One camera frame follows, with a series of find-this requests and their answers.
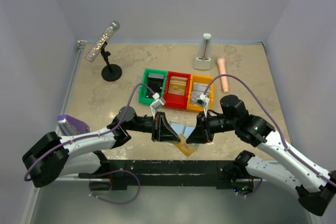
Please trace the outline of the teal leather card holder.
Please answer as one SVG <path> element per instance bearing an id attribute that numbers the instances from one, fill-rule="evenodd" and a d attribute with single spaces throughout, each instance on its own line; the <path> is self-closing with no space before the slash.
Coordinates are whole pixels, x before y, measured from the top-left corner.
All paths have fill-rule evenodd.
<path id="1" fill-rule="evenodd" d="M 187 139 L 190 136 L 190 134 L 193 132 L 193 130 L 195 129 L 194 126 L 176 123 L 173 121 L 170 121 L 169 125 L 178 135 L 182 134 L 185 137 L 185 139 Z"/>

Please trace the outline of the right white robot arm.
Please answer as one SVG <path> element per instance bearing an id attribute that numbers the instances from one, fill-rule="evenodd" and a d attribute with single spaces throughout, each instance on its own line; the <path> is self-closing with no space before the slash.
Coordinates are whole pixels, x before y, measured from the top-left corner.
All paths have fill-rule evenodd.
<path id="1" fill-rule="evenodd" d="M 265 179 L 293 193 L 300 205 L 316 216 L 325 213 L 335 196 L 335 172 L 317 165 L 291 146 L 280 130 L 260 116 L 249 114 L 235 95 L 221 98 L 221 113 L 210 115 L 209 98 L 201 94 L 195 104 L 203 111 L 196 117 L 196 127 L 188 144 L 207 144 L 216 133 L 233 131 L 243 142 L 267 153 L 280 165 L 275 167 L 260 157 L 244 151 L 235 159 L 234 172 L 240 178 L 248 175 Z"/>

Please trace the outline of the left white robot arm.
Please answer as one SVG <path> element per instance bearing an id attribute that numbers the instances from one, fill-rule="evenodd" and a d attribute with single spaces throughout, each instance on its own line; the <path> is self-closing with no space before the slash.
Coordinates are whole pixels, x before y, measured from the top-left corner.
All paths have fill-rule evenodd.
<path id="1" fill-rule="evenodd" d="M 164 112 L 138 116 L 134 108 L 124 106 L 112 123 L 95 132 L 75 136 L 59 136 L 56 132 L 45 134 L 22 157 L 27 169 L 24 181 L 33 182 L 37 188 L 49 185 L 77 157 L 124 145 L 131 139 L 129 131 L 150 133 L 154 142 L 181 141 Z"/>

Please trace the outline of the gold credit card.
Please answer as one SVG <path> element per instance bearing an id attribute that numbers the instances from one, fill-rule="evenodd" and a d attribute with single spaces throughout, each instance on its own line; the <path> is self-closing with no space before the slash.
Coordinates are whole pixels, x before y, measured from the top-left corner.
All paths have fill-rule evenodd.
<path id="1" fill-rule="evenodd" d="M 189 157 L 193 153 L 195 153 L 198 149 L 197 144 L 188 144 L 186 142 L 186 137 L 184 134 L 179 134 L 178 137 L 180 138 L 180 142 L 174 143 L 174 145 L 186 156 Z"/>

